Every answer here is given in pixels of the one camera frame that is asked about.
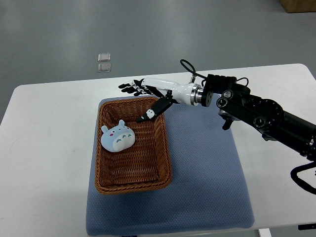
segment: blue mat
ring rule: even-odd
[[[127,98],[105,99],[99,106]],[[174,104],[165,112],[173,179],[161,190],[114,196],[98,193],[94,186],[95,135],[86,213],[90,236],[253,225],[244,174],[232,133],[222,130],[224,120],[215,106],[217,98],[214,96],[208,108]]]

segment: black cable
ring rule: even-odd
[[[189,69],[183,62],[185,62],[186,64],[188,64],[188,65],[191,67],[191,69]],[[200,77],[200,78],[207,79],[206,76],[203,76],[203,75],[201,75],[201,74],[198,74],[198,73],[196,72],[196,69],[193,67],[193,65],[192,65],[191,63],[189,63],[189,61],[187,61],[187,60],[185,60],[185,59],[181,59],[181,60],[180,60],[180,63],[181,63],[181,65],[182,65],[188,72],[192,73],[194,76],[198,76],[198,77]]]
[[[248,79],[248,78],[240,78],[240,79],[238,79],[237,81],[243,80],[243,79],[246,79],[246,80],[247,80],[247,84],[246,84],[245,86],[248,86],[248,84],[249,84],[249,79]]]
[[[188,67],[184,64],[184,62],[185,62],[186,64],[188,64],[188,65],[191,67],[191,69],[188,68]],[[193,67],[193,65],[192,65],[189,61],[187,61],[187,60],[185,60],[185,59],[181,59],[181,60],[180,60],[180,63],[181,63],[181,65],[182,65],[188,72],[192,73],[194,76],[198,76],[198,77],[200,77],[200,78],[203,78],[204,80],[202,80],[201,84],[202,84],[202,86],[204,86],[204,82],[207,80],[207,77],[206,77],[206,76],[203,76],[203,75],[201,75],[201,74],[198,74],[198,73],[196,72],[196,69]],[[243,80],[243,79],[246,79],[246,80],[247,80],[247,84],[246,84],[245,86],[248,86],[248,84],[249,84],[249,79],[248,79],[248,78],[240,78],[240,79],[238,79],[237,81]]]
[[[297,175],[301,171],[305,171],[305,170],[312,169],[315,167],[316,167],[316,161],[314,161],[312,163],[301,165],[299,167],[296,167],[291,171],[291,178],[302,189],[304,189],[305,191],[307,191],[311,194],[316,195],[316,188],[314,188],[313,186],[311,186],[310,184],[308,184],[304,180],[300,179]]]

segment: gray floor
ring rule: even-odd
[[[112,71],[99,74],[102,52]],[[0,119],[19,85],[183,72],[182,58],[199,71],[302,63],[316,78],[316,13],[278,0],[0,0]]]

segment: plush toy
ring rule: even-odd
[[[125,126],[123,120],[110,130],[106,126],[102,126],[101,130],[103,132],[101,145],[109,152],[120,152],[131,147],[135,142],[135,133]]]

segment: brown woven basket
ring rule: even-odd
[[[136,123],[155,97],[115,100],[99,109],[96,147],[95,187],[102,194],[123,194],[166,187],[172,179],[167,131],[164,115]],[[101,146],[101,127],[117,126],[122,119],[136,136],[133,146],[112,153]]]

